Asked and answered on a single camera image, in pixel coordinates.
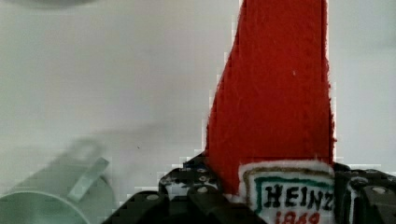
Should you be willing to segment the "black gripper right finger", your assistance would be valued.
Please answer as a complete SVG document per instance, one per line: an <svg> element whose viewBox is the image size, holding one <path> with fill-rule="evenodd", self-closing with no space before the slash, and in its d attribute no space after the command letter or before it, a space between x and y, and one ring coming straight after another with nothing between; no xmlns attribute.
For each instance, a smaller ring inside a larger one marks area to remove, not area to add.
<svg viewBox="0 0 396 224"><path fill-rule="evenodd" d="M396 180L374 169L336 163L334 214L337 224L396 224Z"/></svg>

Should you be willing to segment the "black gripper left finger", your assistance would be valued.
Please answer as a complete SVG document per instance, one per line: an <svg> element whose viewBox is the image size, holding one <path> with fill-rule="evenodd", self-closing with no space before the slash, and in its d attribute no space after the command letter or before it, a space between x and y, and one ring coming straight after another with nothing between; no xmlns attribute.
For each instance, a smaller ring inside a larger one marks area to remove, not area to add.
<svg viewBox="0 0 396 224"><path fill-rule="evenodd" d="M222 194L200 154L162 177L159 189L137 192L102 224L267 224Z"/></svg>

